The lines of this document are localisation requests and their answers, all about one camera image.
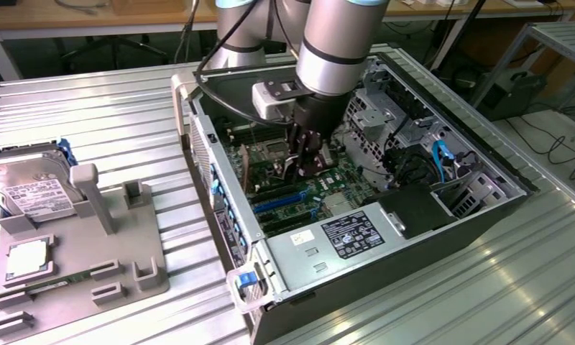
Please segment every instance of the corrugated metal surface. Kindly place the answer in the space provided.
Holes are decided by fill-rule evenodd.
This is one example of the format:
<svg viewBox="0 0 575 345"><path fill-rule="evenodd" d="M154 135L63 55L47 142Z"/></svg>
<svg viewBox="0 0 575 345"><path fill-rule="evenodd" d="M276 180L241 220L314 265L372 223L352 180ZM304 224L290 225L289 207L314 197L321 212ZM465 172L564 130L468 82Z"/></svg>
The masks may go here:
<svg viewBox="0 0 575 345"><path fill-rule="evenodd" d="M61 135L77 160L95 164L101 190L133 178L150 185L170 281L166 293L19 344L249 342L178 146L169 83L182 70L181 65L1 84L0 145Z"/></svg>
<svg viewBox="0 0 575 345"><path fill-rule="evenodd" d="M277 339L276 344L575 342L575 204L398 51L400 65L535 180L541 193L462 251ZM99 187L151 185L170 275L153 298L19 344L248 344L197 205L159 67L2 84L0 144L67 137Z"/></svg>
<svg viewBox="0 0 575 345"><path fill-rule="evenodd" d="M535 23L528 33L575 61L575 22Z"/></svg>

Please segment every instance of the warning label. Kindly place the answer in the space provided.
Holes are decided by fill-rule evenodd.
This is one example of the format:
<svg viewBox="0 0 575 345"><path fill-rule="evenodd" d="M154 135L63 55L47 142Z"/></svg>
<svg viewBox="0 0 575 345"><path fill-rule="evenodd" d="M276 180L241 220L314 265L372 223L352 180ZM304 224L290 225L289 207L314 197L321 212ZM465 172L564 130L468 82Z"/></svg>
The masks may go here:
<svg viewBox="0 0 575 345"><path fill-rule="evenodd" d="M385 243L364 211L322 224L321 228L341 259L348 259Z"/></svg>
<svg viewBox="0 0 575 345"><path fill-rule="evenodd" d="M73 207L57 179L5 187L3 192L23 214L43 216Z"/></svg>

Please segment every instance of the connector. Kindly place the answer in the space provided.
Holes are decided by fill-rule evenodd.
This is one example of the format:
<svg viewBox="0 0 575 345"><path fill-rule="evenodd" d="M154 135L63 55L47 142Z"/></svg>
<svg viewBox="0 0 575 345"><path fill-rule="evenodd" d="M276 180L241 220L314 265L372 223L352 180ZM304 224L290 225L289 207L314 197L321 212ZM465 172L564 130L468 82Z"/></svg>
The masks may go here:
<svg viewBox="0 0 575 345"><path fill-rule="evenodd" d="M269 203L265 203L262 205L253 207L253 213L269 211L269 210L273 210L281 206L290 205L292 203L298 203L304 200L305 196L306 196L306 191L302 190L301 192L298 192L298 193L296 193L296 194L293 194L285 198L281 198L278 200L270 201Z"/></svg>

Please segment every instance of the green circuit board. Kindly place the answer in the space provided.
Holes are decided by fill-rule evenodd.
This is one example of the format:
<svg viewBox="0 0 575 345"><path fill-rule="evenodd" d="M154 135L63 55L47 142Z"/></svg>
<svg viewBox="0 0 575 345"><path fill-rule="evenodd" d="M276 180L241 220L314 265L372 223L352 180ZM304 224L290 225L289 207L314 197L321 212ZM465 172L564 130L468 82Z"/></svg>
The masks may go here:
<svg viewBox="0 0 575 345"><path fill-rule="evenodd" d="M239 147L225 145L235 176L268 236L276 236L360 207L364 199L376 193L345 153L338 153L338 164L333 168L305 180L285 182L273 171L273 164L282 163L288 156L286 149L282 139ZM304 194L298 202L256 212L257 206L298 193Z"/></svg>

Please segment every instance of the gray holder tray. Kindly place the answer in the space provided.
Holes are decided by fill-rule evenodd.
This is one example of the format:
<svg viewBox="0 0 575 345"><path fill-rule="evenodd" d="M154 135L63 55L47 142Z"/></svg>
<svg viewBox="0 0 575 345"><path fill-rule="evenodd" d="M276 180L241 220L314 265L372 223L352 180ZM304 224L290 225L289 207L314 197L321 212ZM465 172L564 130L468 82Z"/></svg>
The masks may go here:
<svg viewBox="0 0 575 345"><path fill-rule="evenodd" d="M41 333L167 289L150 188L138 180L99 193L93 165L70 168L86 200L75 215L34 224L0 219L0 343ZM6 280L11 246L43 241L45 269Z"/></svg>

